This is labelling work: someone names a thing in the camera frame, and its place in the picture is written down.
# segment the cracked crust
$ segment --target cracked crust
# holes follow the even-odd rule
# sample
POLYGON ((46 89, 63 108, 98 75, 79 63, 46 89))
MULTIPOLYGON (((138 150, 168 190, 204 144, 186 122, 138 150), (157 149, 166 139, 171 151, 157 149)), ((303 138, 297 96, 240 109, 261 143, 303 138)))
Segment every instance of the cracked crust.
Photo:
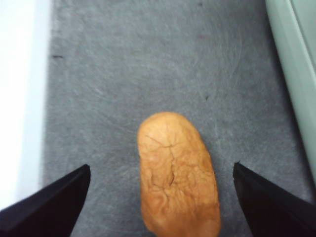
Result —
POLYGON ((195 127, 182 115, 147 118, 137 136, 141 208, 159 237, 215 237, 221 225, 210 155, 195 127))

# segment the floor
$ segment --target floor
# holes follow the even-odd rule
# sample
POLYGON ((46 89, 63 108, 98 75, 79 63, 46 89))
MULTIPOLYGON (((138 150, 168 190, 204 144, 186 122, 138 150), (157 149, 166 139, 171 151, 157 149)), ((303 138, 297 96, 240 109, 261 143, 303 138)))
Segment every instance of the floor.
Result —
POLYGON ((234 162, 315 203, 263 0, 54 0, 44 183, 84 163, 74 237, 154 236, 140 213, 139 124, 185 115, 212 155, 221 237, 249 237, 234 162))

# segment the bread roll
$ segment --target bread roll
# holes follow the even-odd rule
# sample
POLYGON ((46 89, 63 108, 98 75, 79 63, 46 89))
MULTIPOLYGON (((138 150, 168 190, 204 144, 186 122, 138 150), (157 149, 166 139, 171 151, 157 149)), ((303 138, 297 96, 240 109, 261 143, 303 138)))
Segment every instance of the bread roll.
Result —
POLYGON ((147 228, 158 237, 218 236, 215 174, 195 127, 178 113, 157 113, 141 124, 137 142, 147 228))

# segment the black object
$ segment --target black object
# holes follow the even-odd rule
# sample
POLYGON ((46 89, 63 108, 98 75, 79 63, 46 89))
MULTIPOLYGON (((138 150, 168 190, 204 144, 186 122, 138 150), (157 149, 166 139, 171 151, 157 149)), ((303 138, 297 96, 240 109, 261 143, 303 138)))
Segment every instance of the black object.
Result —
POLYGON ((255 237, 315 237, 316 207, 235 163, 234 183, 255 237))
POLYGON ((84 165, 0 212, 0 237, 69 237, 90 184, 84 165))

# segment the white wall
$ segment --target white wall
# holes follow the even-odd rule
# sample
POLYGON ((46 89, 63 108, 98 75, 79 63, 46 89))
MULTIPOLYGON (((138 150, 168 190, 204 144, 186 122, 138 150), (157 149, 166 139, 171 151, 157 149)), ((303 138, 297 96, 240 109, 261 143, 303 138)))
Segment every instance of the white wall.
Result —
POLYGON ((50 0, 0 0, 0 209, 40 187, 50 0))

